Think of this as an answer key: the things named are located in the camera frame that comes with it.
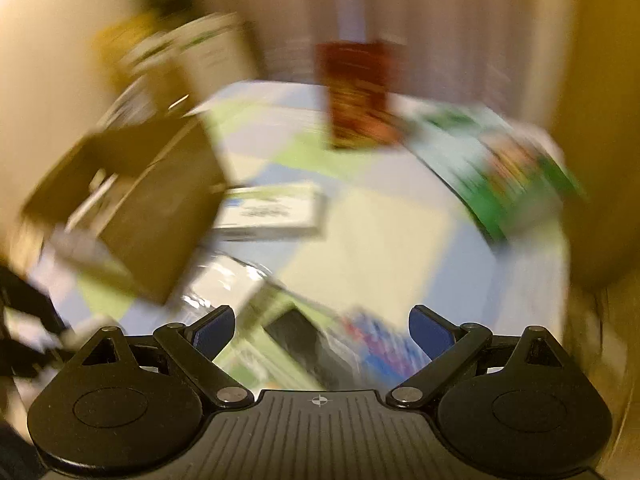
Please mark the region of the green throat spray box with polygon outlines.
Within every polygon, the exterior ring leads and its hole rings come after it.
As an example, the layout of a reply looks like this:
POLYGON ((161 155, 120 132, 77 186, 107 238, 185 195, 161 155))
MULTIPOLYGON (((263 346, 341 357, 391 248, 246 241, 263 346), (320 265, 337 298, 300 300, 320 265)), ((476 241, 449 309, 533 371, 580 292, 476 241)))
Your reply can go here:
POLYGON ((319 390, 320 385, 270 337, 265 326, 287 308, 314 313, 314 307, 288 290, 271 287, 241 313, 239 327, 214 363, 254 396, 264 389, 319 390))

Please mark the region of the clear blue label case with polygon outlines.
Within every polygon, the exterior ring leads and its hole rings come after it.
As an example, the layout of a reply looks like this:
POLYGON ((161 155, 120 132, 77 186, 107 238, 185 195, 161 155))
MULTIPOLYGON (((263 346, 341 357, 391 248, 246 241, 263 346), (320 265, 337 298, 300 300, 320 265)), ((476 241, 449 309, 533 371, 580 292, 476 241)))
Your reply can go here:
POLYGON ((363 385, 386 392, 431 362, 407 333, 367 311, 341 316, 333 337, 345 347, 345 360, 363 385))

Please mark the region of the black remote control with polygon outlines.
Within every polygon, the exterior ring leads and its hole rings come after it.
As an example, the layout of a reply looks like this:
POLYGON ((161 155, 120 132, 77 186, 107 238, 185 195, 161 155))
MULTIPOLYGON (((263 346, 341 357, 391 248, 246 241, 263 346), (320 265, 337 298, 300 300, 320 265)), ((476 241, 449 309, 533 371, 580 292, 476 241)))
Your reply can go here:
POLYGON ((301 310, 289 307, 264 330, 326 391, 359 387, 352 368, 330 348, 328 338, 301 310))

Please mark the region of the white blue medicine box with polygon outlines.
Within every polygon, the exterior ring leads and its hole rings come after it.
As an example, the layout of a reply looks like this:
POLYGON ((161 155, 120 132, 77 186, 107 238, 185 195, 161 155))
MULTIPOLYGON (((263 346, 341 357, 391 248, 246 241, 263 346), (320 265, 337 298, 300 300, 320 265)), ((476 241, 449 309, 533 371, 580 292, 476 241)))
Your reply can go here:
POLYGON ((326 198, 311 181, 232 188, 213 233, 221 240, 284 240, 320 231, 326 198))

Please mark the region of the long white bagged remote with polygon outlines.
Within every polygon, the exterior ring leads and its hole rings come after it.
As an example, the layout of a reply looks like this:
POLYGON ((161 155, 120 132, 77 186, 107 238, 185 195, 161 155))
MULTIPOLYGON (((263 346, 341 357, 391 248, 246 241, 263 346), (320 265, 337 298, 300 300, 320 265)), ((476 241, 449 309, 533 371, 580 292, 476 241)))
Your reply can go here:
POLYGON ((237 321, 268 283, 269 273, 253 263, 217 252, 198 264, 186 280, 180 302, 195 321, 218 307, 230 307, 237 321))

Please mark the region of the plaid tablecloth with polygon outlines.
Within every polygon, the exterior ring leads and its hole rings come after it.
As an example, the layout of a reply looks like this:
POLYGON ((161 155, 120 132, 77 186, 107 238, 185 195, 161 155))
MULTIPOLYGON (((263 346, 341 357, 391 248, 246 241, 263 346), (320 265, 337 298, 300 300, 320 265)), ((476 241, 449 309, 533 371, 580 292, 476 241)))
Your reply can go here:
MULTIPOLYGON (((408 133, 409 116, 427 103, 438 104, 390 97, 408 133)), ((44 239, 38 281, 73 322, 105 314, 129 335, 189 324, 180 292, 195 267, 220 252, 269 273, 255 299, 276 286, 309 302, 314 313, 304 315, 345 362, 334 325, 356 310, 408 335, 417 304, 501 335, 518 335, 529 325, 562 334, 568 249, 558 216, 502 242, 488 240, 457 196, 409 152, 406 139, 372 150, 331 148, 326 92, 316 84, 238 81, 184 114, 146 122, 188 116, 200 118, 212 139, 228 181, 224 196, 232 188, 314 182, 326 198, 320 231, 284 240, 221 240, 211 227, 167 301, 158 304, 62 260, 37 226, 44 239)), ((88 202, 67 229, 98 226, 114 206, 113 182, 104 171, 96 174, 88 202)))

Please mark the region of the brown cardboard box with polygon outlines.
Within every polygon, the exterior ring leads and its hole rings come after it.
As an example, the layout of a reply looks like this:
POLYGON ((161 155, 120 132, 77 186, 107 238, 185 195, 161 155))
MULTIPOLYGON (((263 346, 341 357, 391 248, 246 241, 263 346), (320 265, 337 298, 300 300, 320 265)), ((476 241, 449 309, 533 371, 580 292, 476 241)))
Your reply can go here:
POLYGON ((23 207, 76 269, 163 304, 213 226, 228 181, 196 116, 91 133, 40 181, 23 207), (99 171, 114 182, 94 229, 67 229, 99 171))

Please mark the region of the green white snack bag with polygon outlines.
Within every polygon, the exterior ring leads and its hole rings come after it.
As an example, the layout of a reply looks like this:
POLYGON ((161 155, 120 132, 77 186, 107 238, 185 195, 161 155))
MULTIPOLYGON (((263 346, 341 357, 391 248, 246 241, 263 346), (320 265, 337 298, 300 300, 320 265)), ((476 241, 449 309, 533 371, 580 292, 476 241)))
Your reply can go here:
POLYGON ((492 242, 557 216, 564 198, 582 195, 544 130, 509 122, 485 105, 417 108, 409 116, 405 146, 492 242))

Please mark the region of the white wooden chair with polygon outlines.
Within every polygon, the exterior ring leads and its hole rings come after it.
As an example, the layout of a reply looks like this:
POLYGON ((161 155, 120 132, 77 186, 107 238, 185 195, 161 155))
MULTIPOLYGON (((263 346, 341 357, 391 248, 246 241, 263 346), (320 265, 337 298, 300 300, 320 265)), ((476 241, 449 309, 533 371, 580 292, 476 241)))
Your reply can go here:
POLYGON ((141 79, 160 114, 184 114, 218 90, 259 76, 244 24, 235 13, 214 13, 168 32, 156 32, 122 59, 141 79))

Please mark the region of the red paper gift bag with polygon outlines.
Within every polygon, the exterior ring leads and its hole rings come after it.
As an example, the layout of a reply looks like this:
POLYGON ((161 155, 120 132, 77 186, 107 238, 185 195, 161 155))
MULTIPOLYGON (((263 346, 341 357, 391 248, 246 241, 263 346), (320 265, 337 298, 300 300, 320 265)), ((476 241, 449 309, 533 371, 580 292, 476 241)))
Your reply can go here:
POLYGON ((318 44, 317 72, 326 89, 330 145, 372 150, 401 142, 404 126, 390 108, 393 52, 382 41, 318 44))

